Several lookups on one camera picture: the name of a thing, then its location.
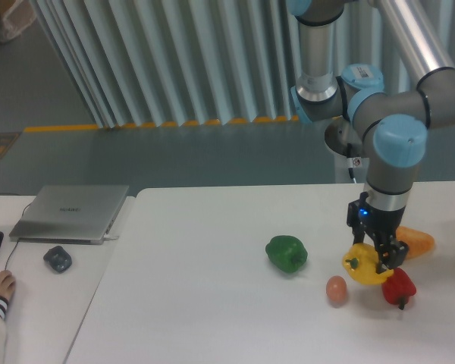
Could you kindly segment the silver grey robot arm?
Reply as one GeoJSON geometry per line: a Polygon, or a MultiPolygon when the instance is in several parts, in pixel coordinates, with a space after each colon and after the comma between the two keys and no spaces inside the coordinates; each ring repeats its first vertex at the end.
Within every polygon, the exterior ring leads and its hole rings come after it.
{"type": "Polygon", "coordinates": [[[418,1],[373,1],[390,28],[410,79],[411,92],[389,96],[381,72],[352,64],[334,75],[334,24],[343,1],[289,1],[299,25],[301,74],[291,90],[301,121],[341,116],[369,160],[366,183],[348,206],[355,243],[371,238],[375,270],[403,264],[409,247],[397,239],[428,130],[455,125],[455,66],[418,1]]]}

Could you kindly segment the person's right hand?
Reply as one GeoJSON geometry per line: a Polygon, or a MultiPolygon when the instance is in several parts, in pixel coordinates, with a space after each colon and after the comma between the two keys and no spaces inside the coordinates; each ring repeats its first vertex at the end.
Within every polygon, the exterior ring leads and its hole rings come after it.
{"type": "Polygon", "coordinates": [[[0,271],[0,297],[10,301],[14,295],[16,278],[9,270],[0,271]]]}

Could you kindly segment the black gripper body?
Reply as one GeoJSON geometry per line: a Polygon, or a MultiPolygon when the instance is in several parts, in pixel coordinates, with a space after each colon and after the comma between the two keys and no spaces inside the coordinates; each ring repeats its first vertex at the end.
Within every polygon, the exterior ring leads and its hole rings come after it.
{"type": "Polygon", "coordinates": [[[363,225],[366,235],[372,237],[376,233],[395,233],[399,227],[405,207],[394,210],[386,211],[380,210],[371,206],[367,199],[369,194],[362,192],[357,200],[349,203],[347,210],[347,225],[352,227],[363,225]]]}

